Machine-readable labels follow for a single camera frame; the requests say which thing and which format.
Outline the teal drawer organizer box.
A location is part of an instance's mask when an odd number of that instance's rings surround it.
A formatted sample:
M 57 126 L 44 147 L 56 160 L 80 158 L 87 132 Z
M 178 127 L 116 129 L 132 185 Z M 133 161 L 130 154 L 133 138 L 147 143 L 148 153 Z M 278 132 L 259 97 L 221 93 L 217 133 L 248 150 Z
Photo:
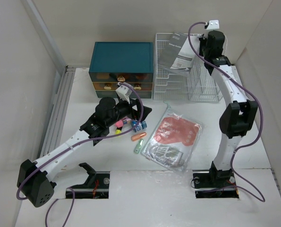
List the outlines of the teal drawer organizer box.
M 98 98 L 116 98 L 119 82 L 134 87 L 141 98 L 152 98 L 152 42 L 95 42 L 89 76 Z

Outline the pink yellow highlighter marker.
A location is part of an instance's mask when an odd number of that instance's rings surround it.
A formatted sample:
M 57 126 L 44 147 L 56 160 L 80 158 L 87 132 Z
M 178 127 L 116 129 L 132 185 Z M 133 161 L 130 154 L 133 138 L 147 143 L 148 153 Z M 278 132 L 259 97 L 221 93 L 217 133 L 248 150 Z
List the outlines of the pink yellow highlighter marker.
M 123 125 L 124 124 L 123 124 L 122 120 L 119 120 L 118 122 L 115 123 L 115 126 L 116 126 L 115 135 L 121 134 Z

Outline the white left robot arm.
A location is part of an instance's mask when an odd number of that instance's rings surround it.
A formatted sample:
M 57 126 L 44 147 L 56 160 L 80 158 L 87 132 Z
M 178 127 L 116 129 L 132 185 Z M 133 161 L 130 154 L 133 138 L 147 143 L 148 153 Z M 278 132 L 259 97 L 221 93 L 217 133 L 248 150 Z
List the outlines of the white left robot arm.
M 27 159 L 21 164 L 17 199 L 28 199 L 36 208 L 44 205 L 54 194 L 57 186 L 55 177 L 68 170 L 68 165 L 84 143 L 91 141 L 97 145 L 104 139 L 110 139 L 109 127 L 117 121 L 129 117 L 143 122 L 151 111 L 139 98 L 129 101 L 120 99 L 118 103 L 111 97 L 102 98 L 95 112 L 69 140 L 34 162 Z

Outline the orange translucent capsule tube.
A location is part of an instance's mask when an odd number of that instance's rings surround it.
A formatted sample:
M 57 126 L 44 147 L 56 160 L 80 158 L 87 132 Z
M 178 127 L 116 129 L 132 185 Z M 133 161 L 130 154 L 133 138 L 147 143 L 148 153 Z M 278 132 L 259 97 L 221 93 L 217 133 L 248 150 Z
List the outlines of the orange translucent capsule tube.
M 140 139 L 142 139 L 143 137 L 145 137 L 146 135 L 147 135 L 146 132 L 141 132 L 141 133 L 138 133 L 138 134 L 136 134 L 136 135 L 133 135 L 133 136 L 131 137 L 131 140 L 132 140 L 132 141 L 140 140 Z

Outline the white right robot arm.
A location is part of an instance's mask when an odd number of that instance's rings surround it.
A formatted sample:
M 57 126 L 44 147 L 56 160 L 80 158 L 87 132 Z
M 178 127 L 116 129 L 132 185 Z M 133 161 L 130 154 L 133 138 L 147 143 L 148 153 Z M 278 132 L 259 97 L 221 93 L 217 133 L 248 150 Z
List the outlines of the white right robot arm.
M 256 101 L 250 101 L 236 85 L 229 59 L 222 54 L 224 33 L 210 31 L 200 38 L 199 54 L 204 66 L 219 87 L 226 109 L 219 119 L 222 133 L 218 153 L 207 173 L 194 173 L 195 188 L 222 188 L 233 177 L 232 158 L 239 143 L 252 129 L 258 109 Z

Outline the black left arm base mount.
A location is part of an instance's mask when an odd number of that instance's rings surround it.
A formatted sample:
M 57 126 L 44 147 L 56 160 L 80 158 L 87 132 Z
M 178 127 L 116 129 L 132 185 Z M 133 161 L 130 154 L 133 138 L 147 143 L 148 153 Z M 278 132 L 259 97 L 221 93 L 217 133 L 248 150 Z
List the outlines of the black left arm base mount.
M 110 187 L 110 172 L 95 171 L 87 163 L 79 164 L 86 173 L 86 179 L 71 186 L 75 192 L 75 199 L 108 199 Z

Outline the green translucent capsule tube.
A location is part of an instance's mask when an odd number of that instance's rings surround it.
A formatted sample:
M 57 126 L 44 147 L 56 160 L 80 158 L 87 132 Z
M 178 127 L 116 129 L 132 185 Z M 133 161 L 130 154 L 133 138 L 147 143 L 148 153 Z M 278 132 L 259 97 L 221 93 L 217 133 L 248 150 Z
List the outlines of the green translucent capsule tube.
M 134 148 L 134 153 L 135 154 L 139 154 L 139 152 L 141 151 L 142 145 L 143 145 L 144 140 L 143 139 L 139 139 L 135 148 Z

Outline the blue round plastic jar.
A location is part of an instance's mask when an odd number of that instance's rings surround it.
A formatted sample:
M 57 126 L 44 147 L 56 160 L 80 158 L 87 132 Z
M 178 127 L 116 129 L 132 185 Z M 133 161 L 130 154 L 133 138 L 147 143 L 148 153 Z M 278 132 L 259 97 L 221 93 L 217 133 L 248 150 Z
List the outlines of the blue round plastic jar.
M 144 129 L 147 128 L 147 124 L 146 124 L 146 121 L 142 121 L 140 122 L 139 124 L 137 124 L 137 121 L 136 120 L 132 120 L 130 122 L 131 126 L 135 128 L 133 129 L 134 132 L 139 132 L 139 131 L 142 131 Z

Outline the grey Canon setup guide booklet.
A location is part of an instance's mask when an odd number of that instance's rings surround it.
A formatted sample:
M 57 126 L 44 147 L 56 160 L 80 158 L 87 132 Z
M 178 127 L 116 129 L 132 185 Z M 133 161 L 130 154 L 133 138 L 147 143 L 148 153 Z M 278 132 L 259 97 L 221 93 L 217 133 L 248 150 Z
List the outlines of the grey Canon setup guide booklet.
M 194 49 L 199 52 L 200 35 L 182 34 L 173 32 L 165 44 L 158 58 L 158 65 L 167 70 L 189 71 L 195 63 L 197 57 L 189 44 L 190 41 Z

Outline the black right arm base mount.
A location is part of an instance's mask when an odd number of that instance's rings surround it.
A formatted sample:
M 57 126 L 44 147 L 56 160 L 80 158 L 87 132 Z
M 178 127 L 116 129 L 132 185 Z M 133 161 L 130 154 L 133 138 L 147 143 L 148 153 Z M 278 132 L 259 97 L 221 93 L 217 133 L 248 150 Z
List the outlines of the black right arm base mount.
M 232 170 L 218 171 L 212 168 L 209 171 L 193 172 L 193 183 L 197 199 L 238 199 L 239 194 L 236 188 L 225 188 L 235 184 Z

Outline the colourful pen bundle pouch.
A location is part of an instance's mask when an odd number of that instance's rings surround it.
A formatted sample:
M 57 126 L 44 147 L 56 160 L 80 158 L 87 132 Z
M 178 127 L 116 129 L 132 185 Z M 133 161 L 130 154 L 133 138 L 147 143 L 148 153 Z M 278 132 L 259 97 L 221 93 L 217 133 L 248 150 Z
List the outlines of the colourful pen bundle pouch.
M 129 117 L 124 117 L 121 121 L 122 121 L 122 125 L 126 125 L 130 123 L 131 119 Z

